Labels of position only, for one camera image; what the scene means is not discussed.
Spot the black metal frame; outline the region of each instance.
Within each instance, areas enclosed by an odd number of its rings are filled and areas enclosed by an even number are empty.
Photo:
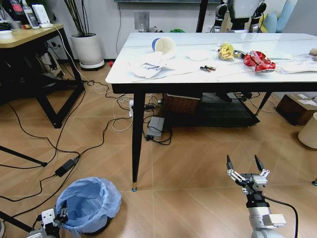
[[[132,134],[132,190],[136,191],[139,161],[142,144],[144,101],[146,93],[177,93],[177,92],[266,92],[257,116],[267,102],[271,92],[317,91],[317,82],[276,82],[276,83],[127,83],[112,84],[114,93],[134,94],[133,134]]]
[[[0,218],[3,219],[6,222],[11,223],[12,225],[19,227],[20,229],[26,231],[26,232],[31,232],[32,227],[28,226],[27,224],[13,218],[12,216],[9,216],[8,214],[0,211]]]
[[[197,33],[200,33],[203,31],[208,1],[209,0],[202,0],[200,3],[199,16],[198,16],[198,22],[197,22],[197,28],[196,28]]]
[[[6,152],[6,153],[8,153],[8,154],[11,154],[11,155],[15,155],[15,156],[17,156],[17,157],[20,157],[20,158],[22,158],[22,159],[31,161],[31,162],[33,162],[33,163],[39,164],[39,165],[41,165],[41,166],[43,166],[43,167],[45,167],[46,165],[48,165],[46,162],[42,162],[42,161],[33,159],[33,158],[31,158],[31,157],[29,157],[29,156],[27,156],[27,155],[23,155],[23,154],[21,154],[21,153],[19,153],[19,152],[16,152],[16,151],[11,150],[11,149],[9,149],[9,148],[3,147],[3,146],[1,146],[1,145],[0,145],[0,150],[3,151],[3,152]]]
[[[49,100],[47,99],[45,92],[38,90],[37,95],[36,95],[36,99],[39,102],[39,104],[41,105],[43,111],[45,112],[45,114],[47,115],[49,120],[51,121],[54,128],[61,128],[63,120],[65,119],[65,117],[67,116],[67,114],[69,113],[69,111],[71,110],[73,105],[75,104],[75,102],[78,99],[78,97],[80,96],[81,92],[84,91],[83,81],[80,77],[79,72],[76,70],[76,65],[74,65],[72,63],[72,60],[74,60],[74,56],[73,56],[73,53],[71,51],[69,42],[67,40],[67,36],[65,34],[64,28],[59,29],[59,32],[60,32],[62,39],[64,41],[65,48],[67,49],[67,51],[69,52],[69,54],[71,56],[70,57],[68,54],[66,54],[67,58],[70,62],[70,66],[72,68],[74,77],[75,77],[74,81],[65,81],[65,82],[63,81],[62,83],[65,86],[66,85],[75,85],[76,88],[74,89],[73,93],[69,96],[69,98],[67,99],[65,104],[61,107],[61,109],[57,113],[54,111],[52,105],[50,104]],[[28,52],[31,52],[34,49],[36,49],[36,47],[40,44],[43,44],[43,42],[45,42],[53,37],[56,37],[56,36],[59,36],[59,34],[55,30],[49,34],[46,34],[44,36],[41,36],[37,39],[34,39],[30,42],[24,43],[24,44],[19,45],[19,46],[16,46],[14,48],[0,49],[0,53],[3,55],[11,56],[12,58],[15,55],[24,55],[24,54],[27,54]]]

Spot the black table leg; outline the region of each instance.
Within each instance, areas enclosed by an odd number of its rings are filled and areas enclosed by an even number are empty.
[[[39,104],[41,105],[43,111],[46,113],[48,118],[50,119],[51,123],[55,128],[61,128],[63,120],[66,118],[67,114],[70,112],[73,105],[76,103],[76,100],[80,96],[80,94],[84,91],[84,85],[81,80],[81,76],[79,72],[77,71],[77,66],[73,64],[74,62],[74,56],[71,51],[67,36],[65,34],[64,28],[59,30],[61,37],[63,39],[64,45],[66,50],[68,51],[69,55],[67,55],[67,58],[69,60],[71,69],[73,71],[74,77],[76,81],[71,82],[65,82],[65,84],[69,85],[76,85],[76,88],[74,92],[71,94],[71,96],[67,99],[66,103],[62,106],[62,108],[59,110],[58,113],[56,113],[50,104],[49,100],[47,99],[46,95],[39,92],[36,96],[36,99],[38,100]]]
[[[315,179],[315,181],[312,181],[312,184],[317,186],[317,179]]]
[[[71,66],[71,69],[73,70],[73,74],[75,76],[75,79],[77,82],[81,82],[81,77],[80,77],[80,74],[79,72],[76,70],[77,66],[73,64],[74,61],[74,56],[73,56],[73,52],[71,51],[71,48],[70,48],[70,45],[69,45],[69,42],[68,42],[68,39],[67,39],[67,36],[65,34],[65,30],[64,28],[60,29],[59,30],[61,36],[62,36],[62,39],[64,41],[64,45],[65,45],[65,48],[66,50],[68,51],[68,53],[70,54],[71,57],[69,57],[69,55],[66,53],[67,55],[67,58],[69,60],[69,63],[70,63],[70,66]]]
[[[132,191],[137,190],[137,179],[142,144],[143,116],[145,93],[135,93],[133,102],[133,134],[132,134]]]
[[[272,92],[266,92],[266,94],[264,95],[264,98],[263,98],[263,100],[262,100],[262,102],[261,102],[261,104],[260,104],[260,106],[255,114],[256,116],[259,115],[261,109],[263,108],[263,106],[265,105],[265,103],[267,102],[267,100],[271,96],[271,94],[272,94]]]

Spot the trash can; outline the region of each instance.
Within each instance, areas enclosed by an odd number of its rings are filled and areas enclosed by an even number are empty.
[[[121,194],[114,184],[98,177],[82,178],[73,182],[58,197],[56,211],[59,213],[67,201],[68,221],[63,228],[74,238],[81,234],[96,235],[116,216],[121,205]]]
[[[298,139],[304,145],[317,149],[317,113],[313,114],[312,118],[299,132]]]

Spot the table top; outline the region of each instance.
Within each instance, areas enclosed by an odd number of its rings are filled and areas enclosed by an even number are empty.
[[[63,28],[63,24],[54,24],[54,26],[56,26],[57,29]],[[32,40],[35,40],[54,31],[56,31],[54,27],[13,31],[13,38],[0,39],[0,49],[13,48],[24,43],[30,42]]]
[[[172,60],[184,63],[184,68],[197,69],[195,72],[165,76],[161,71],[153,78],[136,77],[130,69],[130,62],[153,52],[152,41],[170,37],[176,42],[176,55]],[[316,72],[280,74],[277,72],[257,73],[254,67],[247,67],[241,59],[224,61],[214,51],[219,44],[232,44],[234,49],[248,52],[291,54],[293,59],[317,48],[317,37],[308,34],[265,34],[265,33],[131,33],[118,58],[111,68],[106,82],[111,84],[169,84],[169,83],[272,83],[272,82],[316,82]],[[193,61],[187,57],[191,50],[206,50],[210,59]],[[200,66],[210,65],[216,71],[207,73]]]

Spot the white cylinder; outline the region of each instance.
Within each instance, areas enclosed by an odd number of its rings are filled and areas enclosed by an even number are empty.
[[[90,33],[88,37],[72,35],[70,37],[79,61],[85,65],[100,64],[103,61],[98,36]]]
[[[317,149],[317,113],[313,114],[312,118],[299,132],[298,139],[304,145]]]

